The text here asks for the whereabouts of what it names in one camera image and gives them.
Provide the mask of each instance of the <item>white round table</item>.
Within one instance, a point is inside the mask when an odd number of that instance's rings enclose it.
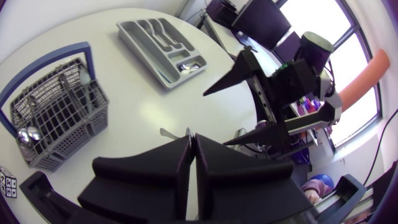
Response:
[[[118,37],[119,21],[165,18],[199,50],[208,63],[201,74],[165,91],[153,75]],[[96,157],[133,156],[171,141],[160,128],[178,136],[187,127],[218,142],[233,138],[239,128],[251,130],[256,123],[254,103],[246,83],[207,97],[203,92],[233,65],[228,54],[207,35],[170,15],[146,9],[113,9],[62,24],[36,37],[0,65],[0,89],[35,59],[60,47],[88,41],[93,52],[96,77],[109,98],[109,126],[67,160],[55,173],[45,172],[53,188],[78,204],[77,197],[94,177],[91,163]],[[3,111],[23,88],[32,84],[63,60],[55,62],[26,80],[9,98]],[[29,169],[15,140],[0,127],[0,165],[22,183],[36,169]],[[23,193],[7,203],[21,223],[43,223]],[[198,212],[196,165],[192,164],[187,219]]]

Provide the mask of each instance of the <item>gray cutlery tray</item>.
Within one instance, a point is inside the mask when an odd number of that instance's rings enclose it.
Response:
[[[166,19],[118,22],[119,36],[166,89],[172,89],[199,74],[206,60]],[[200,68],[182,73],[181,65]]]

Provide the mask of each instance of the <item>blue basket handle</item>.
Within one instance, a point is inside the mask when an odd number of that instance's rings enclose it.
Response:
[[[57,60],[69,57],[78,53],[85,53],[88,73],[92,80],[95,80],[95,72],[93,65],[93,57],[91,56],[91,49],[88,42],[80,42],[72,44],[66,47],[62,47],[58,50],[54,50],[43,57],[35,60],[30,65],[22,69],[12,80],[4,87],[0,93],[0,121],[4,127],[10,132],[12,136],[17,137],[17,130],[7,119],[6,115],[2,112],[2,106],[6,103],[7,99],[11,96],[11,93],[22,84],[27,78],[39,71],[41,68],[56,62]]]

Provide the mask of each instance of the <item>orange foam tube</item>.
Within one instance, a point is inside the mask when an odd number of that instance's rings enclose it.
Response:
[[[383,49],[380,49],[368,66],[344,90],[339,92],[343,101],[343,112],[376,85],[389,67],[388,55]]]

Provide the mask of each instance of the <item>cutlery basket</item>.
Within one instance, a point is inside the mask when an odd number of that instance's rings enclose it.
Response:
[[[0,93],[2,106],[11,93],[33,73],[80,52],[85,53],[87,66],[80,58],[59,65],[25,88],[11,102],[11,122],[3,112],[0,114],[2,124],[16,139],[21,128],[33,126],[39,130],[41,139],[33,141],[33,146],[25,152],[29,153],[29,159],[25,157],[29,167],[56,171],[107,127],[108,99],[95,79],[90,46],[82,42],[50,52],[19,72]],[[90,74],[91,81],[81,85],[80,72],[83,69]]]

